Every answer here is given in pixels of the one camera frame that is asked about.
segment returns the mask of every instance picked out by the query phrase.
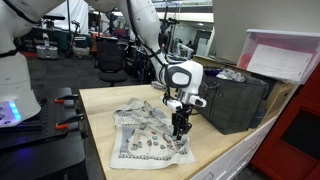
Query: blue light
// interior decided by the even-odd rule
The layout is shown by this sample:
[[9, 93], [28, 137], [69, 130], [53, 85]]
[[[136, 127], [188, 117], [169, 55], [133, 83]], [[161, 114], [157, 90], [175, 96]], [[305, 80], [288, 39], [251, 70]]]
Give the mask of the blue light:
[[9, 102], [9, 106], [10, 106], [11, 111], [13, 112], [13, 115], [16, 118], [16, 120], [20, 121], [21, 120], [21, 116], [20, 116], [20, 113], [19, 113], [16, 105], [14, 104], [14, 102]]

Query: white cabinet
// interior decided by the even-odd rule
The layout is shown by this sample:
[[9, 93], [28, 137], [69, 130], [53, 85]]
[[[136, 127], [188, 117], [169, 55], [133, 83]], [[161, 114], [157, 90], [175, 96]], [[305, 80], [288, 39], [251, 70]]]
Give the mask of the white cabinet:
[[277, 116], [263, 124], [228, 152], [200, 171], [192, 179], [225, 180], [234, 178], [249, 163], [276, 119]]

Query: office chair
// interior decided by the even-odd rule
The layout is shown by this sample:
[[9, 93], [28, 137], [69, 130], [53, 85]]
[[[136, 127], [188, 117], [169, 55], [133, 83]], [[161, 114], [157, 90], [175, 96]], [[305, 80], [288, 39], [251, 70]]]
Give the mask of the office chair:
[[95, 55], [95, 68], [98, 68], [99, 79], [109, 82], [110, 87], [115, 83], [128, 79], [124, 69], [124, 51], [117, 44], [116, 38], [97, 38], [97, 54]]

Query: patterned cloth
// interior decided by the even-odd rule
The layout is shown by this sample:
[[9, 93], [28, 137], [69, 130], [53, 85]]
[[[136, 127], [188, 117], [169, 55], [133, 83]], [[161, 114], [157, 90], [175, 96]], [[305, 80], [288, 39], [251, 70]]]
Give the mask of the patterned cloth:
[[114, 120], [116, 140], [111, 168], [160, 169], [195, 162], [189, 137], [174, 140], [171, 118], [146, 101], [130, 99], [114, 113]]

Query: wooden countertop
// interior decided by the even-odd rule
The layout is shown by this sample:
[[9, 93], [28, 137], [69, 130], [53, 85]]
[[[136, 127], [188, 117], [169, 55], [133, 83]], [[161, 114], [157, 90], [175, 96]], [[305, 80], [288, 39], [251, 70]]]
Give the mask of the wooden countertop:
[[131, 97], [144, 99], [171, 115], [160, 97], [162, 91], [150, 85], [125, 86], [114, 88], [82, 89], [82, 101], [88, 116], [103, 171], [107, 179], [190, 179], [209, 163], [236, 145], [254, 130], [223, 135], [201, 115], [190, 116], [193, 127], [189, 131], [191, 150], [197, 162], [171, 165], [160, 170], [123, 170], [109, 167], [115, 140], [113, 113]]

